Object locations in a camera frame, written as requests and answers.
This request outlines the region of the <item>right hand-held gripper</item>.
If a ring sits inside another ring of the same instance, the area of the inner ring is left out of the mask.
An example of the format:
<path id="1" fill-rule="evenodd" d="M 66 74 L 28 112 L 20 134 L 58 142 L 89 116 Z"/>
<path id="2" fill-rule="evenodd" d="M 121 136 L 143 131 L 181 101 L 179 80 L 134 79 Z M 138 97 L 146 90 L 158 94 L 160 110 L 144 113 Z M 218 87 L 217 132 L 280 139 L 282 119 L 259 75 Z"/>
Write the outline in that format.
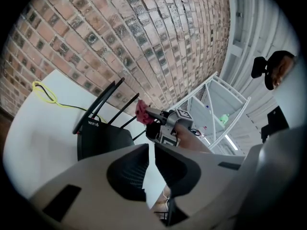
<path id="1" fill-rule="evenodd" d="M 174 109 L 166 112 L 151 107 L 147 107 L 145 111 L 153 117 L 153 122 L 146 125 L 146 136 L 152 142 L 177 146 L 179 138 L 175 131 L 176 124 L 181 124 L 188 130 L 193 127 L 194 120 L 188 111 Z"/>

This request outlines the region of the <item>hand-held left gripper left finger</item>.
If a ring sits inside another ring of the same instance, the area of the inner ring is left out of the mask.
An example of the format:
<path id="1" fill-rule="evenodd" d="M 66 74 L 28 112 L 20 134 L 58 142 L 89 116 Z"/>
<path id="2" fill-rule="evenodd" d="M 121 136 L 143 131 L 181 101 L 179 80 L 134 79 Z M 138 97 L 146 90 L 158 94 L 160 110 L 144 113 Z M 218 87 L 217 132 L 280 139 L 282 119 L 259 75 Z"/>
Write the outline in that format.
<path id="1" fill-rule="evenodd" d="M 163 230 L 142 188 L 148 165 L 148 144 L 86 158 L 44 184 L 30 201 L 57 229 Z"/>

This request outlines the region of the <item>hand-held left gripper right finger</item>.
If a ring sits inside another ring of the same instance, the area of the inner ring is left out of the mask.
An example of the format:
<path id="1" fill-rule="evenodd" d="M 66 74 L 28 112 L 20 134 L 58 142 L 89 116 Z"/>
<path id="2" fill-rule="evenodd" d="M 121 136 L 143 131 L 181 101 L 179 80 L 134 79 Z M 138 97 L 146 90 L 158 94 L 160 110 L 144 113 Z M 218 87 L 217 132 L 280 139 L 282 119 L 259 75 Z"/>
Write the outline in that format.
<path id="1" fill-rule="evenodd" d="M 155 145 L 155 164 L 170 189 L 168 226 L 233 226 L 251 187 L 258 147 L 247 156 Z"/>

